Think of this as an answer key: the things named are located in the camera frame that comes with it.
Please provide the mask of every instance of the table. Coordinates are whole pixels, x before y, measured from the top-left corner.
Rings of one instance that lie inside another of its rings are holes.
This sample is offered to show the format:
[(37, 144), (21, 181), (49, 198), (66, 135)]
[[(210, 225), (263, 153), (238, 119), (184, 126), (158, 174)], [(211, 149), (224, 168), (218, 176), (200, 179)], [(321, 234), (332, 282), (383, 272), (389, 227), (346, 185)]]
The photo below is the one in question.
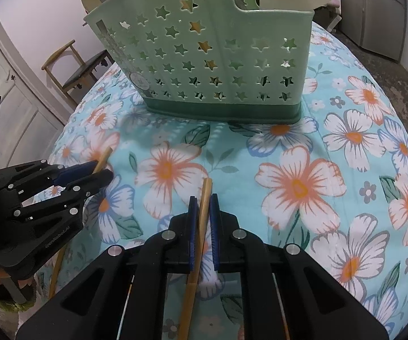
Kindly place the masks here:
[[(58, 289), (108, 246), (133, 247), (166, 229), (210, 176), (221, 209), (242, 228), (269, 244), (300, 245), (395, 337), (408, 322), (408, 135), (368, 71), (317, 25), (302, 103), (303, 118), (289, 126), (158, 116), (112, 65), (49, 160), (70, 166), (115, 150), (115, 178), (87, 200)], [(43, 299), (52, 265), (36, 275)], [(190, 339), (243, 338), (238, 279), (214, 272), (208, 230)], [(164, 339), (177, 335), (184, 283), (168, 282)]]

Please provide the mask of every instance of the floral tablecloth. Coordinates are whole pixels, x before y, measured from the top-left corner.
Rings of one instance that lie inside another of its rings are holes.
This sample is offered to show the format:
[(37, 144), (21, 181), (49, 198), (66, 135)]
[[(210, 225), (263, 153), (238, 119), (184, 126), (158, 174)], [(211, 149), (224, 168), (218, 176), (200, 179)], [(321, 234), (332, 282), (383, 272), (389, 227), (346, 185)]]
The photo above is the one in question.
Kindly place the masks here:
[[(114, 180), (87, 200), (58, 289), (108, 246), (166, 229), (209, 176), (222, 210), (269, 244), (306, 249), (394, 338), (408, 322), (408, 135), (368, 71), (317, 25), (302, 103), (303, 118), (290, 126), (158, 116), (112, 65), (50, 158), (70, 166), (115, 150)], [(190, 339), (242, 339), (238, 277), (214, 272), (209, 235)], [(52, 265), (36, 277), (43, 298)], [(184, 284), (184, 276), (168, 283), (164, 339), (177, 335)]]

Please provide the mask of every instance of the cabinet door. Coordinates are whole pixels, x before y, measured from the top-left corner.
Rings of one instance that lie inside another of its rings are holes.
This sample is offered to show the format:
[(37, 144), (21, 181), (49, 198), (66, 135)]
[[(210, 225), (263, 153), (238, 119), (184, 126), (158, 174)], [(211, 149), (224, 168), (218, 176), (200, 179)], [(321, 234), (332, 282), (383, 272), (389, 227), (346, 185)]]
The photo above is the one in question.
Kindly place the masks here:
[(48, 158), (63, 125), (34, 96), (0, 51), (0, 169)]

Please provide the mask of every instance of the wooden chopstick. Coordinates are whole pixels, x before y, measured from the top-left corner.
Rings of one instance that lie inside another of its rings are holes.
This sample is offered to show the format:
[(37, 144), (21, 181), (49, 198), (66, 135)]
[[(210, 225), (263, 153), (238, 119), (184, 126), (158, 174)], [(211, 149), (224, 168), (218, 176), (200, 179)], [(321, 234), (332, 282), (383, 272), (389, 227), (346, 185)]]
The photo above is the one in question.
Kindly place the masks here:
[[(97, 166), (95, 166), (95, 169), (92, 173), (97, 173), (103, 168), (105, 168), (106, 164), (108, 163), (108, 158), (113, 152), (113, 149), (111, 147), (108, 147), (105, 149), (105, 152), (103, 152), (100, 156), (100, 159), (98, 160)], [(56, 294), (56, 285), (57, 285), (57, 278), (59, 277), (59, 272), (60, 269), (62, 268), (62, 262), (64, 261), (64, 256), (65, 256), (65, 251), (67, 250), (67, 245), (64, 245), (60, 251), (59, 254), (57, 255), (56, 263), (53, 268), (53, 274), (51, 275), (51, 283), (50, 283), (50, 291), (48, 292), (48, 299), (51, 299), (55, 294)]]
[(196, 232), (196, 245), (194, 254), (194, 269), (188, 275), (185, 298), (183, 300), (182, 314), (180, 315), (180, 327), (177, 340), (187, 340), (190, 331), (191, 318), (193, 314), (194, 298), (198, 288), (199, 271), (201, 269), (202, 253), (205, 243), (205, 234), (208, 223), (208, 205), (212, 193), (212, 180), (204, 179), (201, 193), (201, 206), (199, 207), (198, 231)]

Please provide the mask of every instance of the star-shaped hole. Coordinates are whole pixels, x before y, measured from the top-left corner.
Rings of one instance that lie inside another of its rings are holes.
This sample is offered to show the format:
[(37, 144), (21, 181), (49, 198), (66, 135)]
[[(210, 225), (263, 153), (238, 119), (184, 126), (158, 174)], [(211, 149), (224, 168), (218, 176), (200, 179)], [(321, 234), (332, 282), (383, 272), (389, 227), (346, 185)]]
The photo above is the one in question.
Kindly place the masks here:
[(295, 38), (291, 39), (284, 38), (284, 45), (282, 47), (287, 49), (287, 51), (291, 51), (291, 49), (296, 48), (297, 45), (295, 44)]
[(258, 76), (256, 83), (264, 87), (264, 85), (266, 85), (267, 83), (270, 83), (270, 81), (268, 80), (268, 77), (266, 76)]
[(198, 33), (201, 33), (202, 29), (205, 29), (203, 25), (201, 25), (201, 21), (198, 20), (197, 22), (190, 22), (191, 28), (190, 31), (196, 31)]
[(282, 95), (280, 98), (282, 98), (284, 101), (287, 101), (289, 98), (291, 97), (291, 93), (290, 92), (282, 92)]
[(199, 48), (198, 50), (203, 50), (207, 53), (208, 50), (211, 50), (213, 47), (209, 46), (208, 41), (205, 42), (198, 42)]
[(198, 7), (197, 4), (193, 3), (193, 0), (180, 0), (182, 4), (181, 10), (188, 10), (189, 12), (193, 12), (194, 7)]
[(270, 64), (267, 63), (267, 59), (257, 59), (254, 66), (264, 70), (266, 67), (270, 67)]
[(183, 69), (188, 69), (189, 71), (191, 71), (191, 69), (194, 69), (195, 67), (191, 64), (191, 61), (185, 62), (182, 61), (183, 63)]
[(243, 101), (244, 99), (247, 99), (246, 94), (244, 92), (237, 92), (236, 97), (240, 100)]
[(233, 67), (235, 70), (237, 70), (238, 68), (242, 67), (243, 64), (239, 63), (239, 62), (235, 62), (235, 61), (231, 61), (230, 67)]
[(164, 55), (166, 55), (166, 52), (163, 51), (162, 48), (155, 49), (155, 56), (161, 56), (161, 58), (163, 58)]
[(188, 77), (190, 78), (190, 83), (189, 84), (194, 84), (196, 87), (198, 86), (198, 84), (201, 84), (200, 81), (198, 81), (198, 77), (195, 76), (194, 78)]
[(138, 15), (136, 20), (138, 21), (138, 24), (142, 24), (143, 26), (146, 25), (147, 18), (143, 14)]
[(222, 81), (220, 80), (220, 77), (218, 77), (218, 76), (215, 76), (215, 77), (211, 76), (210, 77), (210, 83), (212, 83), (212, 84), (214, 84), (214, 85), (216, 85), (218, 87), (218, 84), (221, 84)]
[(253, 38), (253, 48), (257, 48), (262, 52), (265, 48), (268, 48), (268, 41), (265, 38)]
[(139, 40), (136, 38), (136, 36), (131, 36), (131, 37), (128, 39), (128, 42), (131, 43), (132, 45), (137, 46), (138, 43), (139, 43)]
[(157, 18), (160, 18), (160, 16), (166, 20), (166, 15), (169, 14), (170, 12), (164, 8), (164, 5), (158, 9), (157, 7), (155, 8), (157, 11)]
[(165, 28), (166, 29), (166, 35), (167, 36), (172, 36), (175, 38), (176, 34), (178, 34), (178, 31), (175, 30), (174, 26), (170, 28)]
[(282, 81), (280, 81), (280, 83), (281, 84), (284, 84), (286, 87), (287, 86), (289, 86), (289, 85), (291, 85), (291, 84), (294, 84), (294, 82), (292, 81), (292, 77), (290, 76), (290, 77), (283, 77), (283, 80)]
[(266, 93), (259, 92), (258, 98), (260, 98), (262, 101), (265, 101), (266, 99), (270, 98), (270, 96)]
[(205, 67), (208, 67), (211, 71), (213, 71), (216, 67), (218, 67), (217, 64), (215, 64), (214, 60), (204, 60), (205, 61)]
[(169, 71), (171, 73), (174, 70), (171, 64), (163, 64), (163, 66), (164, 66), (164, 71)]
[(226, 98), (226, 96), (223, 92), (215, 92), (214, 98), (218, 98), (221, 101), (223, 98)]
[(174, 45), (174, 47), (176, 48), (175, 52), (182, 54), (182, 56), (185, 55), (185, 52), (188, 51), (185, 47), (183, 47), (183, 45), (179, 46)]
[(154, 35), (153, 31), (146, 33), (147, 40), (155, 42), (155, 38), (158, 38), (156, 35)]
[(240, 48), (240, 46), (237, 45), (237, 41), (235, 39), (227, 39), (224, 48), (227, 48), (232, 52), (235, 52)]
[(281, 64), (282, 67), (285, 67), (285, 68), (295, 67), (294, 59), (283, 60), (283, 61), (284, 62)]
[(232, 81), (234, 84), (237, 84), (239, 87), (242, 86), (242, 84), (246, 84), (246, 82), (243, 80), (242, 76), (235, 76), (234, 80)]

